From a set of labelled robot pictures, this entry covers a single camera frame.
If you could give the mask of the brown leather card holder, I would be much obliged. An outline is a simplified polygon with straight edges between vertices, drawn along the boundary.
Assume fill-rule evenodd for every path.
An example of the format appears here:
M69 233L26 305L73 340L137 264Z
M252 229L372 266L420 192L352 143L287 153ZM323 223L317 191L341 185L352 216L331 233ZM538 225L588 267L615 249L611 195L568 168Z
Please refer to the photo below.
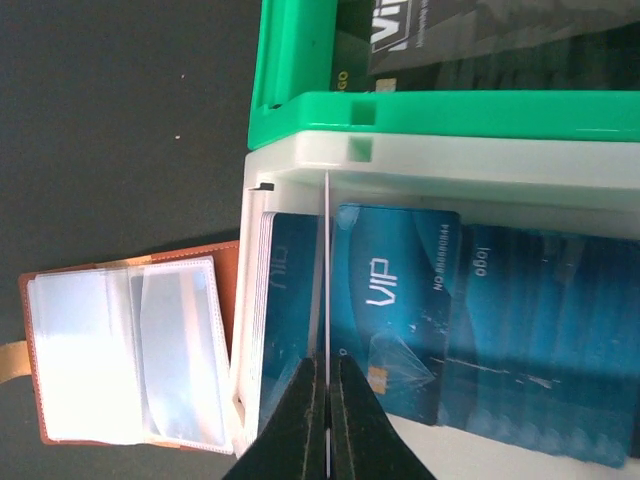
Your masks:
M25 337L1 378L33 383L49 445L233 454L235 241L21 275Z

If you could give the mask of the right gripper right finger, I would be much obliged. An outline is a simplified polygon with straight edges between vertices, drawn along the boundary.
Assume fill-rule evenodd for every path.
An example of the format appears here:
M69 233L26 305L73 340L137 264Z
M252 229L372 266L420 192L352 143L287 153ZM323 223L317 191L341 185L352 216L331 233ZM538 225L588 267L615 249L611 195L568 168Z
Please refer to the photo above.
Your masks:
M432 479L400 438L357 362L330 359L328 389L332 479Z

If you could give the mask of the white bin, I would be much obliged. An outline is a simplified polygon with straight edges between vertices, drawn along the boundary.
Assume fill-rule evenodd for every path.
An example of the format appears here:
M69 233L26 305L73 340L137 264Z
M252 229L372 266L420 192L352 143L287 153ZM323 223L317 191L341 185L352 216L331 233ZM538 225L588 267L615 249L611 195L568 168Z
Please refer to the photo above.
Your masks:
M250 153L231 378L236 478L637 478L638 144Z

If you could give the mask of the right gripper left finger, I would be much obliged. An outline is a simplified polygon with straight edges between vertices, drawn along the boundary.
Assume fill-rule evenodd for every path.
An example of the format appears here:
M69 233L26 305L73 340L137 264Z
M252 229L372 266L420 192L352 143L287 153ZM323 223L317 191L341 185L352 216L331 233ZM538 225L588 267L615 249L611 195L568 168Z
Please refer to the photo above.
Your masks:
M227 479L325 479L326 363L303 359L262 433Z

